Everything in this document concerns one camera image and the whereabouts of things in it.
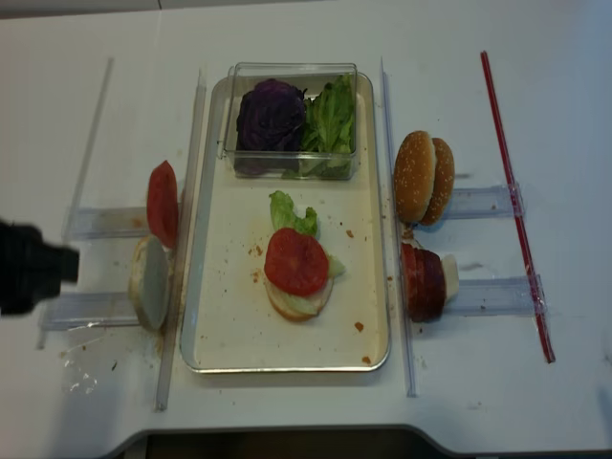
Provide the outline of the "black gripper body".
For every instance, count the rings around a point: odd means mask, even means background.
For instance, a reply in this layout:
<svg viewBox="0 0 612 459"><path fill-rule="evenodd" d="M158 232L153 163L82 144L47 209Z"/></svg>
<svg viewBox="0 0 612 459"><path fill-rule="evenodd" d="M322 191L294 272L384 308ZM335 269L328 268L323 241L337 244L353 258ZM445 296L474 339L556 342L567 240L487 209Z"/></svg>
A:
<svg viewBox="0 0 612 459"><path fill-rule="evenodd" d="M60 293L55 249L39 229L1 222L1 315L30 314L43 300Z"/></svg>

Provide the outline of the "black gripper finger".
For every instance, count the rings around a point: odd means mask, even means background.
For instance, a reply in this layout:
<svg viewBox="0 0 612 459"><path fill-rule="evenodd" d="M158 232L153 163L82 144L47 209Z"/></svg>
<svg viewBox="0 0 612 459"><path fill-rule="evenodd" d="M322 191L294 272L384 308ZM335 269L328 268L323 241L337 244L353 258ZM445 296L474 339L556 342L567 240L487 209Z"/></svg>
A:
<svg viewBox="0 0 612 459"><path fill-rule="evenodd" d="M44 278L46 282L77 283L79 251L68 246L44 245Z"/></svg>

